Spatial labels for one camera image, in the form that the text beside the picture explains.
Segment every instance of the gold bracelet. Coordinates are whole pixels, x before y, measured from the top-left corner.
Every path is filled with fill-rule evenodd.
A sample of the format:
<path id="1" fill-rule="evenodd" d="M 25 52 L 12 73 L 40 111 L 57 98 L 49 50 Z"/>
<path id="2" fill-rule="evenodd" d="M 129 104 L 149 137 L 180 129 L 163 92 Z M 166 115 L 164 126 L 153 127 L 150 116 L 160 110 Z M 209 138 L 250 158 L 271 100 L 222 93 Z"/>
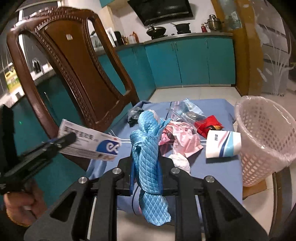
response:
<path id="1" fill-rule="evenodd" d="M 6 214 L 7 214 L 7 217 L 9 217 L 9 219 L 10 219 L 13 223 L 15 223 L 15 224 L 17 224 L 17 225 L 19 225 L 19 226 L 25 227 L 25 228 L 30 227 L 30 225 L 26 225 L 26 224 L 23 224 L 23 223 L 19 223 L 19 222 L 17 222 L 17 221 L 14 221 L 14 220 L 12 219 L 11 215 L 10 215 L 10 212 L 9 212 L 7 209 L 6 209 Z"/>

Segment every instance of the human hand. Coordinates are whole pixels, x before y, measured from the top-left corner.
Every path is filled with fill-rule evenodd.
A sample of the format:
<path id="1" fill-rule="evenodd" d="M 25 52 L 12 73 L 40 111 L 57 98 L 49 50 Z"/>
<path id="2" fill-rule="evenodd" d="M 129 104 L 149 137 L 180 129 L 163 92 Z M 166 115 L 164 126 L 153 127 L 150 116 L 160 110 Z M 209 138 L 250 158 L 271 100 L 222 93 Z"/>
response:
<path id="1" fill-rule="evenodd" d="M 7 215 L 17 224 L 31 225 L 47 209 L 43 199 L 43 191 L 33 180 L 31 193 L 11 192 L 4 195 L 4 203 Z M 31 210 L 25 210 L 24 206 L 30 206 Z"/>

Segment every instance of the clear plastic bag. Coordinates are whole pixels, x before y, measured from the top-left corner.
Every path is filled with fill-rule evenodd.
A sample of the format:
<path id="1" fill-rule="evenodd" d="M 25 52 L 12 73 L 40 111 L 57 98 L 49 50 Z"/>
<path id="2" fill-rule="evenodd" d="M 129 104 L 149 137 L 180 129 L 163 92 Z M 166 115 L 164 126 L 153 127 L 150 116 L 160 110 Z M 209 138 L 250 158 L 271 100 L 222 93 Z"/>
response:
<path id="1" fill-rule="evenodd" d="M 192 126 L 194 126 L 194 123 L 196 121 L 202 121 L 206 118 L 202 110 L 197 105 L 190 102 L 188 99 L 176 102 L 175 106 L 173 106 L 171 110 L 171 118 L 173 121 L 182 119 Z"/>

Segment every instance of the pink plastic bag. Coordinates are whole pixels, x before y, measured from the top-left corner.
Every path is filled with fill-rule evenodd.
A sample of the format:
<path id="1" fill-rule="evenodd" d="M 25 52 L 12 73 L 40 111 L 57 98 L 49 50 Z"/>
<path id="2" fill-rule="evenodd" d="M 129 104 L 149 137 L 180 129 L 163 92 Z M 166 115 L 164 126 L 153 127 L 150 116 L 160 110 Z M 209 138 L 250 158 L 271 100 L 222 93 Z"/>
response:
<path id="1" fill-rule="evenodd" d="M 193 127 L 186 122 L 171 121 L 164 129 L 159 145 L 163 145 L 170 141 L 168 134 L 172 134 L 175 138 L 173 143 L 173 153 L 180 153 L 186 158 L 203 148 L 200 144 L 198 134 L 193 134 Z"/>

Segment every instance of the blue logo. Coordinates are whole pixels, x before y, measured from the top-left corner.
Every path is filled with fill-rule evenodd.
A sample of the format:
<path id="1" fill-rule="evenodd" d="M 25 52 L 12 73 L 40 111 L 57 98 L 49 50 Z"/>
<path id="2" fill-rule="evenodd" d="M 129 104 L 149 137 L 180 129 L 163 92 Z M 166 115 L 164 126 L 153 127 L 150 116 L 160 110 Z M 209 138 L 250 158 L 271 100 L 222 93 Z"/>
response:
<path id="1" fill-rule="evenodd" d="M 119 143 L 111 140 L 104 140 L 102 141 L 96 151 L 106 153 L 106 154 L 118 154 Z"/>

